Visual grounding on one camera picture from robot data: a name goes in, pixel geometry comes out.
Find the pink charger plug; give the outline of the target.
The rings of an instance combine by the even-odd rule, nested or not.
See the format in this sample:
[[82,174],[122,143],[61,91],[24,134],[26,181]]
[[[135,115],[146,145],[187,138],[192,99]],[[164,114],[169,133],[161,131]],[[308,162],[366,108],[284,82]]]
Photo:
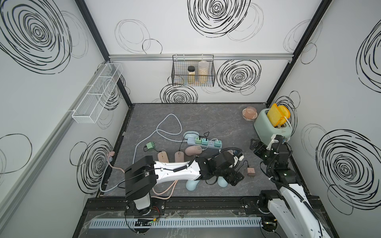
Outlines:
[[249,176],[249,177],[255,177],[256,176],[255,169],[251,168],[251,167],[247,168],[247,176]]

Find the pink mouse sideways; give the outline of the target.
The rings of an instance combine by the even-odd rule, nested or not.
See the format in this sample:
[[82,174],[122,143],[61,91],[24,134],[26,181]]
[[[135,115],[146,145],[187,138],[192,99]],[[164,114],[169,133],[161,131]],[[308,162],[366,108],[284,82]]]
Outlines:
[[187,156],[200,155],[203,152],[203,148],[199,145],[189,146],[185,149]]

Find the peach mouse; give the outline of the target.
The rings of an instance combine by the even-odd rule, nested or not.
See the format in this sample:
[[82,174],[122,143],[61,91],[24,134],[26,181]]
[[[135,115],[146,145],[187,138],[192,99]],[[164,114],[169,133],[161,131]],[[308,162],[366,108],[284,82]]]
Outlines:
[[158,161],[161,163],[169,163],[168,155],[165,151],[161,151],[157,154]]

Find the green charger plug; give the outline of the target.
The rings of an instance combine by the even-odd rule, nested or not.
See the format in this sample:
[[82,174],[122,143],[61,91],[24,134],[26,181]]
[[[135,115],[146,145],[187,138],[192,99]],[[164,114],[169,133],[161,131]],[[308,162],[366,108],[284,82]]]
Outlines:
[[155,149],[155,148],[156,148],[156,144],[155,144],[155,142],[150,141],[149,143],[146,144],[146,148],[147,148],[148,150]]

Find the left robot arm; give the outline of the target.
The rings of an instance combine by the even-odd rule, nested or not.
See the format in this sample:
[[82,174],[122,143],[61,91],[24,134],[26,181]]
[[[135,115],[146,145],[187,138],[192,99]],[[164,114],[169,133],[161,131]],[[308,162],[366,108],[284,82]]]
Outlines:
[[194,157],[181,163],[155,161],[152,156],[145,156],[125,169],[125,198],[134,202],[137,210],[151,206],[150,191],[164,182],[185,180],[189,191],[196,188],[201,180],[217,178],[221,187],[236,186],[244,175],[237,166],[244,159],[238,148],[220,150],[211,158]]

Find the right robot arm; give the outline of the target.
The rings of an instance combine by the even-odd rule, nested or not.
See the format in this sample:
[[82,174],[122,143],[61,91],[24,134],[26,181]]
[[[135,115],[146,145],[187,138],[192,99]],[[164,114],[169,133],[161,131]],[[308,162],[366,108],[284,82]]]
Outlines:
[[288,238],[329,238],[296,173],[289,167],[292,151],[285,137],[274,135],[268,145],[252,139],[250,149],[265,165],[264,175],[276,185],[275,190],[261,191],[257,202],[263,214],[262,231],[276,234],[281,227]]

